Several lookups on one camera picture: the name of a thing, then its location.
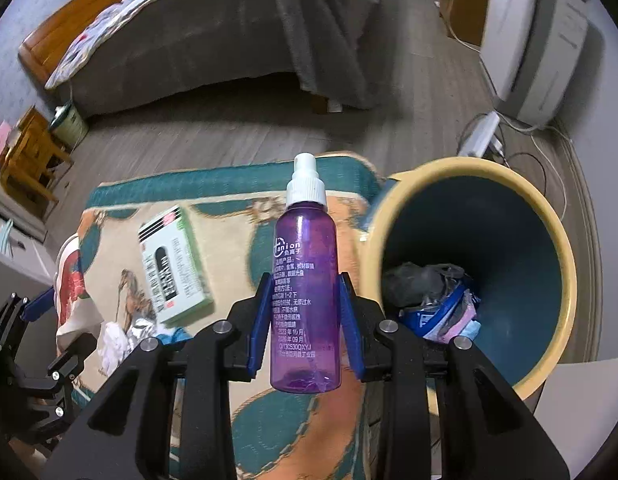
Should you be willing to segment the floral quilt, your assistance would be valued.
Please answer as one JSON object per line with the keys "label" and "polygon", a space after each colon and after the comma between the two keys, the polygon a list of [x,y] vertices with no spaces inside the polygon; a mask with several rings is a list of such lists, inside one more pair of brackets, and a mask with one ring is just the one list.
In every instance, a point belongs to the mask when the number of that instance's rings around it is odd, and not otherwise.
{"label": "floral quilt", "polygon": [[67,82],[85,66],[95,50],[128,24],[141,10],[158,0],[120,0],[98,14],[70,44],[44,86],[53,90]]}

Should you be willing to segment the white green medicine box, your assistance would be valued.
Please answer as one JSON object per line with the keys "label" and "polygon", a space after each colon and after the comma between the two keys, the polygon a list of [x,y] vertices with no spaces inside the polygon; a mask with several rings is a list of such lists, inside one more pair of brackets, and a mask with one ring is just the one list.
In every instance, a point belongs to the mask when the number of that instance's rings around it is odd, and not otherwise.
{"label": "white green medicine box", "polygon": [[172,206],[143,223],[138,244],[157,321],[174,325],[212,304],[193,228],[185,209]]}

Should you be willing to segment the wooden headboard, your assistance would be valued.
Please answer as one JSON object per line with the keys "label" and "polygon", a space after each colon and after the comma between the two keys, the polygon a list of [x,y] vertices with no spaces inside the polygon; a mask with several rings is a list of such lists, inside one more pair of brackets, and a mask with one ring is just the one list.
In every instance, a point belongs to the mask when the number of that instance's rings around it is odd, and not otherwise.
{"label": "wooden headboard", "polygon": [[18,48],[22,66],[44,87],[70,44],[108,6],[120,0],[71,0],[29,34]]}

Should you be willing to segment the green white small bin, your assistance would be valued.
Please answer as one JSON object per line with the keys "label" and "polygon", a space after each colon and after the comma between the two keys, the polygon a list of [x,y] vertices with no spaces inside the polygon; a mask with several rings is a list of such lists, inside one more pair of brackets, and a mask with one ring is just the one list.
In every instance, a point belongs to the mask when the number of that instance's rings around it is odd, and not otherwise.
{"label": "green white small bin", "polygon": [[74,150],[88,134],[88,125],[69,101],[63,106],[55,108],[55,114],[48,125],[48,131],[70,150]]}

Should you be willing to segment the white board panel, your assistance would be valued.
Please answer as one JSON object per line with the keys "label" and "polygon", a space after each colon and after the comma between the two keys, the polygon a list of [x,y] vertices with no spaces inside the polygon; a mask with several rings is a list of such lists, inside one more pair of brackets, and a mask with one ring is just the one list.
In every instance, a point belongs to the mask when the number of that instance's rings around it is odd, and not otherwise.
{"label": "white board panel", "polygon": [[556,365],[534,416],[576,478],[618,422],[618,358]]}

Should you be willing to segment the purple pink pouch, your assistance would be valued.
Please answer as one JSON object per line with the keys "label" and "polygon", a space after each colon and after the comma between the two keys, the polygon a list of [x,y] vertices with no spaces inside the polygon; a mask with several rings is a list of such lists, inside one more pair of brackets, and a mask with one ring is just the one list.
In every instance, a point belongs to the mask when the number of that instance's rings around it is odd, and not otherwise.
{"label": "purple pink pouch", "polygon": [[450,318],[448,318],[446,322],[443,323],[440,330],[438,330],[436,341],[441,342],[442,344],[448,344],[452,340],[450,339],[450,330],[452,330],[452,327],[455,324],[466,324],[468,320],[478,321],[477,304],[479,303],[480,300],[477,299],[469,289],[466,289],[466,291],[463,292],[462,299],[453,309]]}

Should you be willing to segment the white power strip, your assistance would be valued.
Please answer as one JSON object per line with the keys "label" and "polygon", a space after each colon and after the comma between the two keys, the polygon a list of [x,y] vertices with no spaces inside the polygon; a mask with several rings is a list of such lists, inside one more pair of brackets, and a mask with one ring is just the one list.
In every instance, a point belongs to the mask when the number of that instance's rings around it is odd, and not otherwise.
{"label": "white power strip", "polygon": [[495,111],[489,112],[478,119],[468,137],[460,142],[458,156],[484,158],[487,150],[495,155],[504,157],[504,145],[495,133],[500,126],[500,115]]}

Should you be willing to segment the bed with grey cover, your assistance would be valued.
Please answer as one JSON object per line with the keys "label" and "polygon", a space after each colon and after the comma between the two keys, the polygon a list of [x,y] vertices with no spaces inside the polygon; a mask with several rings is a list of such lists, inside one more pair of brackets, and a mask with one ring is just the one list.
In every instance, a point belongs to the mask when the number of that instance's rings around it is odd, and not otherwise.
{"label": "bed with grey cover", "polygon": [[56,91],[86,116],[206,84],[293,73],[304,91],[367,108],[359,51],[378,0],[158,0],[101,44]]}

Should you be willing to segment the red white snack wrapper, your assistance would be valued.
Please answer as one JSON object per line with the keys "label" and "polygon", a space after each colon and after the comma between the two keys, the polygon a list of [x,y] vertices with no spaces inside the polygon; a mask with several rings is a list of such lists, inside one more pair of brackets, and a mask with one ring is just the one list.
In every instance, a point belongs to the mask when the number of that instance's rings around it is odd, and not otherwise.
{"label": "red white snack wrapper", "polygon": [[95,339],[104,322],[85,287],[79,237],[70,236],[58,253],[54,281],[54,305],[57,314],[56,349],[64,352],[82,334]]}

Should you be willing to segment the teal yellow trash bin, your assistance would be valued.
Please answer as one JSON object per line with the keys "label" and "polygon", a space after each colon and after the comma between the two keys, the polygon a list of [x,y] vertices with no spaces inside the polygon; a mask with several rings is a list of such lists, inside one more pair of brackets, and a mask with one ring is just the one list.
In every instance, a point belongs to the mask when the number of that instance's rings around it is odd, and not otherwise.
{"label": "teal yellow trash bin", "polygon": [[359,295],[382,301],[382,272],[451,263],[481,300],[479,349],[528,399],[563,355],[577,270],[553,207],[496,162],[448,157],[390,176],[358,229]]}

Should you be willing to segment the white air purifier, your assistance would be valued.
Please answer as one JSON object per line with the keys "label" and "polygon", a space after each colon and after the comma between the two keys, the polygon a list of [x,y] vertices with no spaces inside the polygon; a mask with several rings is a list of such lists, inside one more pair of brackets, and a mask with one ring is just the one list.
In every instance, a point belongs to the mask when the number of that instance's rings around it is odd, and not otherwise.
{"label": "white air purifier", "polygon": [[588,31],[589,0],[488,0],[480,62],[495,109],[528,126],[556,114]]}

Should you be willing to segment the crumpled blue glove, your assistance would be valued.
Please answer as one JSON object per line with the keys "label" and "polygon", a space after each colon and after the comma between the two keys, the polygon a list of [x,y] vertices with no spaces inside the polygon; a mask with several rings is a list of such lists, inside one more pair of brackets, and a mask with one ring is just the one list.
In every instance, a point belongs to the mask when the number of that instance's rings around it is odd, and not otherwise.
{"label": "crumpled blue glove", "polygon": [[155,337],[165,346],[168,344],[179,344],[183,341],[188,341],[192,336],[183,327],[164,328],[161,327]]}

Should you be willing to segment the wooden stool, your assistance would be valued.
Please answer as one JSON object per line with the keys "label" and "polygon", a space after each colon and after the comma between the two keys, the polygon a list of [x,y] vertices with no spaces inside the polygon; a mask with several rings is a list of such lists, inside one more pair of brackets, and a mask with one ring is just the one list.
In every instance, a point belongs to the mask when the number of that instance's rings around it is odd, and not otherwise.
{"label": "wooden stool", "polygon": [[8,149],[0,169],[0,183],[8,196],[36,218],[43,220],[47,209],[59,202],[54,186],[59,179],[52,162],[68,171],[74,161],[48,131],[48,120],[30,106],[16,125],[19,136]]}

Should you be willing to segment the clear blue plastic wrapper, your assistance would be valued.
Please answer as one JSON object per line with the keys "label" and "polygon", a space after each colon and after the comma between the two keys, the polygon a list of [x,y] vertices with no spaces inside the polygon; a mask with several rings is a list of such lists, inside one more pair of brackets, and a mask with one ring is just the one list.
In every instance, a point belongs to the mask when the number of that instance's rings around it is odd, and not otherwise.
{"label": "clear blue plastic wrapper", "polygon": [[453,309],[468,289],[465,282],[459,282],[452,292],[449,292],[436,306],[426,309],[403,309],[399,321],[420,338],[436,341],[438,330],[450,318]]}

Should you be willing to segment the purple spray bottle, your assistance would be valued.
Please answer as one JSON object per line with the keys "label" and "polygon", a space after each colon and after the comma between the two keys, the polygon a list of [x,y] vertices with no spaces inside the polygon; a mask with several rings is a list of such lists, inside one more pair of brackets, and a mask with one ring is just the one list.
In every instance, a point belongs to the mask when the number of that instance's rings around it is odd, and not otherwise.
{"label": "purple spray bottle", "polygon": [[271,386],[317,394],[340,386],[337,232],[316,159],[301,153],[273,244]]}

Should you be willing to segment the patterned teal orange rug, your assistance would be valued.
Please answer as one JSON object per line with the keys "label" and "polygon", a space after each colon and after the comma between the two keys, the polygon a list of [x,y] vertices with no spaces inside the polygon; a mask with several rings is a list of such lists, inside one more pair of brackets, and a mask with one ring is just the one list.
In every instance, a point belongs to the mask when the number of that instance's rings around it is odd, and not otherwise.
{"label": "patterned teal orange rug", "polygon": [[[285,208],[290,162],[167,172],[103,184],[83,211],[85,287],[104,322],[128,327],[152,303],[138,229],[172,206],[193,228],[212,304],[176,321],[194,334],[250,297],[272,268],[275,222]],[[351,370],[332,392],[274,390],[262,370],[230,388],[236,472],[242,479],[364,479],[370,472],[364,388]]]}

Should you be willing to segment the black printed plastic bag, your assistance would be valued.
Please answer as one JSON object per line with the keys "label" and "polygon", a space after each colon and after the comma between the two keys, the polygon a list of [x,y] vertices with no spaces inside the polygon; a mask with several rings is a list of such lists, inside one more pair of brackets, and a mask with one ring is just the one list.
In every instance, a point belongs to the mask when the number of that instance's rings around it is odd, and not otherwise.
{"label": "black printed plastic bag", "polygon": [[446,299],[464,276],[454,264],[403,263],[382,274],[382,300],[398,309],[427,309]]}

